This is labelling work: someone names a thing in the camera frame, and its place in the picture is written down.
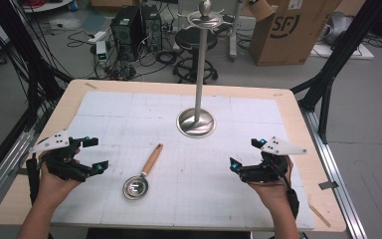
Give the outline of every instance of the gray floor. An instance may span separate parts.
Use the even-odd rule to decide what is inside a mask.
[[[47,35],[50,49],[75,77],[93,71],[90,46],[68,48],[75,32]],[[333,85],[327,138],[368,238],[382,238],[382,49],[367,46],[373,61],[350,60]],[[234,63],[227,58],[228,40],[220,39],[207,53],[219,72],[209,85],[290,89],[315,76],[325,59],[310,57],[304,65],[256,67],[247,51],[239,50]],[[162,67],[137,66],[143,74]],[[135,81],[175,83],[172,68],[136,78]],[[10,64],[0,65],[0,143],[26,108],[26,98]],[[0,200],[11,178],[0,190]],[[0,226],[0,238],[15,237],[19,227]],[[56,238],[86,238],[85,228],[53,228]],[[307,233],[309,238],[350,238],[342,233]],[[255,238],[267,238],[258,233]]]

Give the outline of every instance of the black stool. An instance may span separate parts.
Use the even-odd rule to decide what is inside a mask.
[[[176,44],[187,50],[192,57],[186,58],[184,60],[179,61],[175,68],[173,69],[173,74],[177,75],[180,79],[178,83],[182,83],[183,80],[195,83],[197,81],[197,71],[198,71],[198,51],[200,47],[200,29],[198,28],[188,28],[181,29],[176,33],[175,36]],[[217,44],[217,37],[211,31],[207,33],[207,51],[214,48]],[[191,67],[185,66],[184,63],[187,61],[192,61]],[[206,85],[206,79],[212,78],[213,80],[218,79],[217,71],[214,69],[213,65],[206,61],[206,65],[208,68],[204,68],[205,76],[203,78],[203,84]],[[183,69],[185,74],[182,74],[179,70]]]

